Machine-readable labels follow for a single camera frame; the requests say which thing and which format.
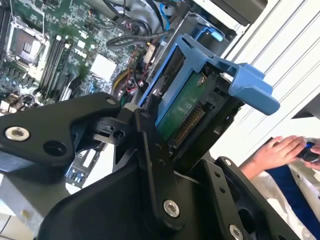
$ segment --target finger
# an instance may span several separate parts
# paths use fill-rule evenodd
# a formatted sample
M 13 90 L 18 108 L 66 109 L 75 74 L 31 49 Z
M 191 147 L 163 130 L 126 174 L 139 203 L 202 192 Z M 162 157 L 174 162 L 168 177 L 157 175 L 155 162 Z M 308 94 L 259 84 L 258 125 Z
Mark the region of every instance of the finger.
M 273 139 L 271 139 L 266 145 L 269 148 L 272 148 L 276 143 L 279 143 L 284 137 L 283 136 L 277 136 Z
M 291 151 L 289 151 L 286 155 L 285 155 L 285 158 L 287 159 L 287 160 L 290 160 L 290 159 L 293 159 L 293 160 L 295 160 L 296 158 L 297 158 L 297 155 L 299 154 L 299 153 L 301 153 L 301 151 L 303 150 L 305 148 L 305 143 L 304 143 L 304 140 L 303 140 L 303 138 L 302 138 L 302 141 L 298 144 L 298 145 L 296 145 Z
M 281 153 L 283 156 L 286 156 L 299 145 L 303 145 L 303 147 L 306 146 L 306 144 L 304 143 L 304 138 L 302 136 L 297 137 L 294 141 L 290 142 L 287 146 L 278 151 L 278 153 Z
M 320 154 L 320 147 L 312 147 L 310 148 L 310 150 L 315 154 Z
M 281 151 L 282 149 L 284 149 L 285 147 L 287 147 L 290 143 L 292 143 L 294 140 L 296 140 L 298 137 L 293 135 L 293 136 L 288 136 L 286 138 L 284 138 L 279 144 L 277 144 L 276 146 L 274 146 L 274 150 L 276 152 Z
M 320 171 L 320 163 L 318 163 L 318 162 L 314 163 L 314 162 L 305 161 L 305 162 L 304 162 L 304 165 L 305 165 L 307 168 L 315 169 L 315 170 Z

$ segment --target motherboard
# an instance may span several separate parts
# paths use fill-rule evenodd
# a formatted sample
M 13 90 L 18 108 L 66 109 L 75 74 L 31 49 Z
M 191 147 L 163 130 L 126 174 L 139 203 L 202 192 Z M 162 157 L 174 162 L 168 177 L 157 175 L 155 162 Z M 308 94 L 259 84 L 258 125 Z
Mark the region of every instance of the motherboard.
M 109 93 L 138 51 L 108 49 L 127 28 L 82 0 L 8 0 L 0 20 L 2 100 L 27 96 L 38 106 Z

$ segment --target expansion slot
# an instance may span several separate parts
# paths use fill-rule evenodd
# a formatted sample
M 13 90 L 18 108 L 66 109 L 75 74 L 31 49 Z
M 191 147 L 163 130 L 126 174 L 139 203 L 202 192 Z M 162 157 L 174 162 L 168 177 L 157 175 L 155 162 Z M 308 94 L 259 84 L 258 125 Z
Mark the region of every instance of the expansion slot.
M 10 14 L 10 8 L 8 6 L 2 5 L 0 7 L 0 61 L 3 58 L 4 48 L 6 44 Z

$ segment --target metal panel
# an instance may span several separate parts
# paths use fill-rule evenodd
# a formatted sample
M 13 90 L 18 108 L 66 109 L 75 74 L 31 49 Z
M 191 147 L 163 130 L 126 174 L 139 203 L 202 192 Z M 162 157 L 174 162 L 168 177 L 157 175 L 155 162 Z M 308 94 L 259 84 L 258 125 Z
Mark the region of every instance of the metal panel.
M 213 157 L 228 156 L 237 164 L 320 93 L 319 1 L 270 0 L 263 14 L 226 59 L 248 62 L 264 72 L 281 107 L 271 116 L 247 105 L 239 111 L 210 151 Z

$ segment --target hole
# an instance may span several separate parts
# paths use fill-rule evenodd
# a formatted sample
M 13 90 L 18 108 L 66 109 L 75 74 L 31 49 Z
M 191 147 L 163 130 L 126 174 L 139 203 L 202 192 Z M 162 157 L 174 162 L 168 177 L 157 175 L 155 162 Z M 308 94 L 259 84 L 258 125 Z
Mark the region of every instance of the hole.
M 187 44 L 190 49 L 194 48 L 194 46 L 192 46 L 185 38 L 181 38 L 181 40 L 184 41 L 184 43 Z
M 113 134 L 113 136 L 115 139 L 122 139 L 125 136 L 125 133 L 121 130 L 118 130 Z
M 224 91 L 220 90 L 220 89 L 217 88 L 217 87 L 216 87 L 213 91 L 214 91 L 215 93 L 219 94 L 220 96 L 224 97 L 224 98 L 228 96 L 227 93 L 225 93 Z
M 245 208 L 241 208 L 239 210 L 239 217 L 241 219 L 241 222 L 243 224 L 243 228 L 248 232 L 248 234 L 252 234 L 256 231 L 256 226 L 255 226 L 255 221 L 254 218 L 252 217 L 251 213 L 249 210 Z
M 223 194 L 226 193 L 226 190 L 223 187 L 220 187 L 220 192 L 222 192 Z
M 175 213 L 177 211 L 176 207 L 172 203 L 168 204 L 168 209 L 170 209 L 171 212 L 173 212 L 173 213 Z
M 143 112 L 141 113 L 141 115 L 144 116 L 145 118 L 149 118 L 149 117 L 150 117 L 149 113 L 147 113 L 147 112 L 145 112 L 145 111 L 143 111 Z
M 12 130 L 11 134 L 16 137 L 22 137 L 23 135 L 25 135 L 24 132 L 19 129 Z
M 237 236 L 240 237 L 240 232 L 236 229 L 233 229 L 233 233 Z
M 44 151 L 54 157 L 61 157 L 66 154 L 67 148 L 59 141 L 51 140 L 43 144 Z

